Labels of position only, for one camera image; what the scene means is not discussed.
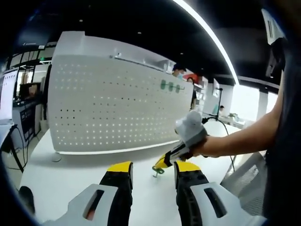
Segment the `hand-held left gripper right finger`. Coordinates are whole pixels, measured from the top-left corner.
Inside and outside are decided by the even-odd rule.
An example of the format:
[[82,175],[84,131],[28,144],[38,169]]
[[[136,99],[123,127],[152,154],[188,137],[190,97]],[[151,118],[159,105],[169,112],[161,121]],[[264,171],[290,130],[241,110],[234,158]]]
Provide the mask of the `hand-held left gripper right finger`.
[[191,163],[174,163],[176,204],[183,226],[237,226],[238,198],[216,182],[210,183]]

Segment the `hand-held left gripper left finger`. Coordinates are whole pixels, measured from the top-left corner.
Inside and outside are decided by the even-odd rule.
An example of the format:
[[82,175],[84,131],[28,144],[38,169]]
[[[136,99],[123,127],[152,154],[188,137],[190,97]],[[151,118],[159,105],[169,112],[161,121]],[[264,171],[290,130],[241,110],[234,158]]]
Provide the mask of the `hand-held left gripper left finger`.
[[68,204],[69,226],[127,226],[133,203],[133,163],[111,165],[99,184],[91,184]]

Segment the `person's right hand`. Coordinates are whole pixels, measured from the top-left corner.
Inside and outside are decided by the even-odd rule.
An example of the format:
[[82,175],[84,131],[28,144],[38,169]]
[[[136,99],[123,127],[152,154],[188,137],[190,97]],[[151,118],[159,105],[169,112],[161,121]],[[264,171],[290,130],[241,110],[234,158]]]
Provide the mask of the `person's right hand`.
[[193,145],[190,152],[193,156],[217,158],[220,156],[221,137],[207,136],[202,142]]

